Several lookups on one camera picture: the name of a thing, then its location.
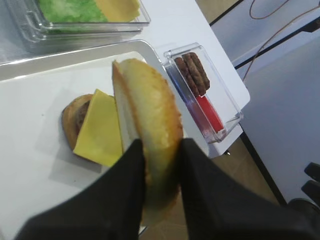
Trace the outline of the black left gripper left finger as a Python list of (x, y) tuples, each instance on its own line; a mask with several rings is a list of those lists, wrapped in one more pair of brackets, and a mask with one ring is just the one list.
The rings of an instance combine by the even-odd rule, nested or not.
[(17, 240), (137, 240), (145, 198), (142, 142), (134, 140), (98, 180), (30, 218)]

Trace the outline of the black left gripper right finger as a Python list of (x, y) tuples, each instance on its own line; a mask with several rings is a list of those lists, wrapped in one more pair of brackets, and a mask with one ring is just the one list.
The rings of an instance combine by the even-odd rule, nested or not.
[(275, 205), (215, 165), (191, 138), (181, 141), (179, 173), (190, 240), (318, 240), (319, 216)]

